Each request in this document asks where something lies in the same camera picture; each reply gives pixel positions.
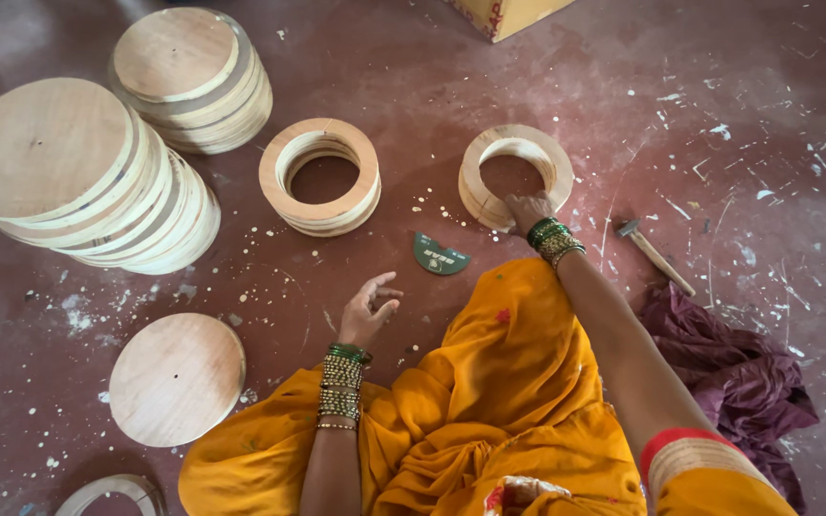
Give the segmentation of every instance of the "woman's right arm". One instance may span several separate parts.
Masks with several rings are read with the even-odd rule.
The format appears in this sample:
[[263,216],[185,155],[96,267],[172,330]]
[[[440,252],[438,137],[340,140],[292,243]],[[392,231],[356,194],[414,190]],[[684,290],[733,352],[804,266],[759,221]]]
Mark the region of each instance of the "woman's right arm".
[[[555,215],[544,193],[506,198],[522,234]],[[646,444],[662,430],[693,428],[716,432],[681,380],[662,358],[630,305],[583,252],[568,252],[557,276],[591,340],[598,369],[617,416],[640,463]]]

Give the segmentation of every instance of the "stack of bangles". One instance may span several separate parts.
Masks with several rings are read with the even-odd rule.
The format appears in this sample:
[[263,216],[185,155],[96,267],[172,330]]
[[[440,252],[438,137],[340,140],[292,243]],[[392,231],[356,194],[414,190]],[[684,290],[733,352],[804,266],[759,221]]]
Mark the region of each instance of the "stack of bangles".
[[[324,375],[320,380],[320,405],[317,428],[357,430],[361,411],[361,367],[372,361],[372,354],[351,344],[331,344],[324,356]],[[352,391],[340,390],[350,388]],[[324,416],[343,416],[355,420],[354,426],[322,423]]]
[[573,232],[555,217],[546,217],[534,224],[534,227],[528,232],[528,243],[554,269],[567,252],[581,251],[583,254],[585,253],[585,246],[582,245],[582,242],[574,237]]

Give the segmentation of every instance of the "hammer head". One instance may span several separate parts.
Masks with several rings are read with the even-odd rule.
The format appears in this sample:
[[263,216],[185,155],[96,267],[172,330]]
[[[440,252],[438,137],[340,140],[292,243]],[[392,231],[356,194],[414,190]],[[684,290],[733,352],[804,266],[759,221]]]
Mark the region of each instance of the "hammer head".
[[629,235],[630,233],[632,233],[637,227],[639,227],[639,225],[640,225],[640,220],[638,218],[636,218],[635,220],[631,220],[631,221],[623,224],[623,226],[621,226],[620,229],[617,229],[614,232],[617,233],[618,237],[625,237],[625,236]]

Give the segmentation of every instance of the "red embroidered flower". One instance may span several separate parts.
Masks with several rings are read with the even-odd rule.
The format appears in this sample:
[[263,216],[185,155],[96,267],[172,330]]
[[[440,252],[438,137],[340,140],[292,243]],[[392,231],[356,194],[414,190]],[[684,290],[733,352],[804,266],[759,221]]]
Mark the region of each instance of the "red embroidered flower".
[[502,493],[505,490],[505,487],[498,486],[493,489],[493,492],[489,493],[487,497],[487,510],[493,510],[494,507],[502,503]]

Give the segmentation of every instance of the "orange sari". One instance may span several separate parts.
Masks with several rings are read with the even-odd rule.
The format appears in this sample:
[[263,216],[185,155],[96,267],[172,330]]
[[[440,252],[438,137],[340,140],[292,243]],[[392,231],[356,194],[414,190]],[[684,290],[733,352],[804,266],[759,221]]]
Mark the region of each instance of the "orange sari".
[[[178,487],[191,516],[298,512],[320,378],[299,370],[194,443]],[[441,348],[361,394],[364,514],[646,513],[588,336],[543,260],[484,274]],[[643,454],[660,514],[795,514],[733,446],[672,431]]]

